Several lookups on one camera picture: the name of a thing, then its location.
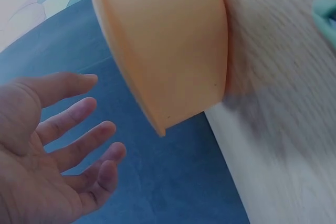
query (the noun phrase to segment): blue mat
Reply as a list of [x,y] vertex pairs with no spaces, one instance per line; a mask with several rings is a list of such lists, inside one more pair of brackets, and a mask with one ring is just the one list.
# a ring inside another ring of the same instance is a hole
[[[98,107],[47,150],[69,144],[103,120],[116,123],[115,137],[67,174],[81,172],[114,141],[128,149],[113,197],[77,223],[249,223],[205,115],[169,129],[165,138],[157,136],[110,55],[91,0],[65,9],[0,54],[1,83],[63,70],[99,76],[99,84],[89,93]],[[43,119],[81,98],[47,108]]]

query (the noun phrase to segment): orange plastic object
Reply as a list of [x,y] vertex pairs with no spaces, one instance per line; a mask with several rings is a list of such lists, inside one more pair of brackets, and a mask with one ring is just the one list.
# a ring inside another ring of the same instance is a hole
[[222,100],[228,54],[223,0],[93,5],[123,77],[161,136]]

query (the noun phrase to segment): hand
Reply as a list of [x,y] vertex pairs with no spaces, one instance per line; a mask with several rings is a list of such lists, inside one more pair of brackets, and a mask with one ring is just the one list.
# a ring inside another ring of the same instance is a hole
[[112,122],[99,124],[67,147],[44,150],[89,116],[95,99],[85,98],[39,123],[42,108],[86,93],[96,83],[95,75],[57,73],[0,87],[0,223],[70,223],[109,199],[126,153],[123,144],[113,143],[80,175],[61,173],[110,138],[116,131]]

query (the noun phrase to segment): light wood grain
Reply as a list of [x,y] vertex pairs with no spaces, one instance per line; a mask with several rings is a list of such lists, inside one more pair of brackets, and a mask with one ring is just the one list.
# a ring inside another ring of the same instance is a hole
[[160,135],[219,102],[228,33],[223,0],[93,0],[113,56]]
[[336,54],[313,0],[227,1],[230,94],[206,114],[250,221],[335,223]]

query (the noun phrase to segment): finger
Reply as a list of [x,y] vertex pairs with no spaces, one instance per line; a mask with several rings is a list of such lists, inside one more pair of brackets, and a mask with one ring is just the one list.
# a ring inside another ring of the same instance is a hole
[[125,146],[119,142],[113,143],[99,158],[99,160],[97,160],[80,175],[63,176],[63,178],[70,187],[72,187],[76,192],[81,193],[92,186],[97,180],[98,172],[102,163],[105,161],[114,161],[117,165],[119,165],[125,156]]
[[14,83],[36,97],[41,107],[45,108],[64,98],[87,93],[97,81],[95,74],[61,72],[41,78],[22,78]]
[[42,145],[60,138],[71,128],[84,121],[96,109],[96,106],[97,102],[94,98],[84,98],[58,115],[39,123],[36,133],[40,137]]
[[116,132],[115,124],[102,122],[72,144],[51,152],[60,172],[77,166],[89,153],[105,143]]
[[117,183],[117,165],[113,161],[105,161],[100,167],[97,181],[87,192],[79,194],[82,202],[82,215],[101,208],[116,189]]

